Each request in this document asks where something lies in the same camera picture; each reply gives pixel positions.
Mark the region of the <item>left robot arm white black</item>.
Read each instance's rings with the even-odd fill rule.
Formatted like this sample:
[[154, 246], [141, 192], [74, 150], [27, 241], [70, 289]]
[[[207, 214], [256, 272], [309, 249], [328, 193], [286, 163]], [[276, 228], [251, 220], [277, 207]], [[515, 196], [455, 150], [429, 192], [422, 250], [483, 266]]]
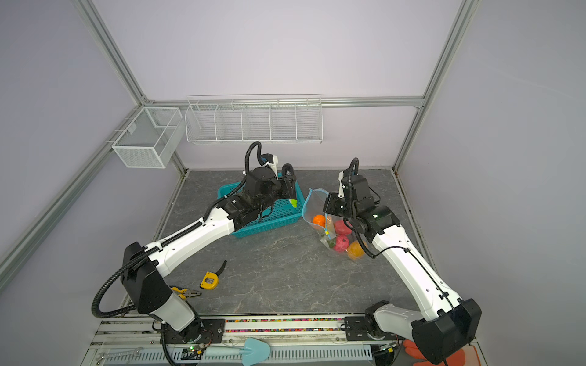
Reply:
[[[200, 316], [166, 283], [166, 276], [207, 245], [263, 220], [264, 211], [277, 201], [294, 200], [296, 182], [291, 164], [279, 166], [276, 156], [262, 152], [261, 142], [251, 143], [242, 181], [210, 204], [203, 217], [166, 238], [146, 246], [134, 242], [125, 249], [122, 267], [94, 297], [92, 315], [104, 319], [135, 310], [169, 326], [185, 343], [199, 340], [204, 330]], [[122, 283], [132, 304], [103, 311], [102, 299], [116, 281]]]

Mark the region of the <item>red pepper toy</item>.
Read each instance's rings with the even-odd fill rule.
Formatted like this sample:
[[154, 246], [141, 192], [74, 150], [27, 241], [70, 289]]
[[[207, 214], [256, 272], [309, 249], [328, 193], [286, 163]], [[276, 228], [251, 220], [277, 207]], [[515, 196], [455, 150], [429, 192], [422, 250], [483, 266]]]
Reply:
[[349, 228], [343, 220], [334, 223], [334, 230], [337, 236], [349, 236], [353, 233], [352, 229]]

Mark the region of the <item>orange gloved hand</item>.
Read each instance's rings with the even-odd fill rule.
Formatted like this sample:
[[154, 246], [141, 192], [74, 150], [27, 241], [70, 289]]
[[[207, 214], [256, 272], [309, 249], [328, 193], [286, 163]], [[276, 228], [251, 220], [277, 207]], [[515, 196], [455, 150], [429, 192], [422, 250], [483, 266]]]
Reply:
[[[414, 363], [415, 366], [433, 366], [415, 345], [410, 340], [403, 341], [404, 350], [406, 353], [418, 360]], [[447, 363], [450, 366], [481, 366], [478, 351], [474, 346], [464, 346], [462, 349], [447, 358]]]

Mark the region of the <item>clear zip top bag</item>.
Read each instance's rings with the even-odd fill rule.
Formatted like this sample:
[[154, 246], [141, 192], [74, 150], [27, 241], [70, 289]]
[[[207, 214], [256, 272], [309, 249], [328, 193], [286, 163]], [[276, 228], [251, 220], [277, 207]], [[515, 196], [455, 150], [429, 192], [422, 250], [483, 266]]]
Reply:
[[325, 213], [327, 197], [328, 192], [323, 189], [310, 189], [302, 207], [303, 220], [317, 231], [320, 242], [327, 249], [347, 255], [354, 261], [366, 257], [356, 235], [343, 222], [343, 218]]

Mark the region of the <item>small orange toy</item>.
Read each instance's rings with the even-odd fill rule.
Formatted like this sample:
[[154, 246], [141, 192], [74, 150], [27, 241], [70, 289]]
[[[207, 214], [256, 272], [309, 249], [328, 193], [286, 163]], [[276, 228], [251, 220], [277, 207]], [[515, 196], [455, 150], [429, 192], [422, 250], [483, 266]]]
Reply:
[[317, 225], [319, 227], [325, 227], [325, 224], [326, 224], [325, 216], [322, 214], [313, 216], [312, 224]]

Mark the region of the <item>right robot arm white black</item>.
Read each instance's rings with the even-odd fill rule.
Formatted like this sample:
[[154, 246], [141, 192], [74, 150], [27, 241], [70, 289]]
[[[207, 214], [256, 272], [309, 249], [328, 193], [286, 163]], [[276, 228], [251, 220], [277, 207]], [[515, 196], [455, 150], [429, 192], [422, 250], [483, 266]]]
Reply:
[[476, 337], [482, 310], [435, 272], [395, 213], [373, 197], [359, 167], [359, 159], [353, 158], [340, 173], [339, 189], [329, 193], [324, 212], [341, 219], [369, 258], [386, 259], [418, 305], [418, 310], [412, 311], [382, 302], [372, 308], [374, 327], [413, 342], [431, 364], [447, 364]]

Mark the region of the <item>pink dragon fruit toy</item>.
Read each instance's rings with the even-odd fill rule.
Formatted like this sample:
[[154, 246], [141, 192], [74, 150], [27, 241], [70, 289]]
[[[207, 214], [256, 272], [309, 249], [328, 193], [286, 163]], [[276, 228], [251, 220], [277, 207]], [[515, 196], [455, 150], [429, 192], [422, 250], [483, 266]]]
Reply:
[[339, 235], [336, 237], [334, 242], [334, 251], [337, 253], [344, 253], [349, 248], [349, 238], [344, 235]]

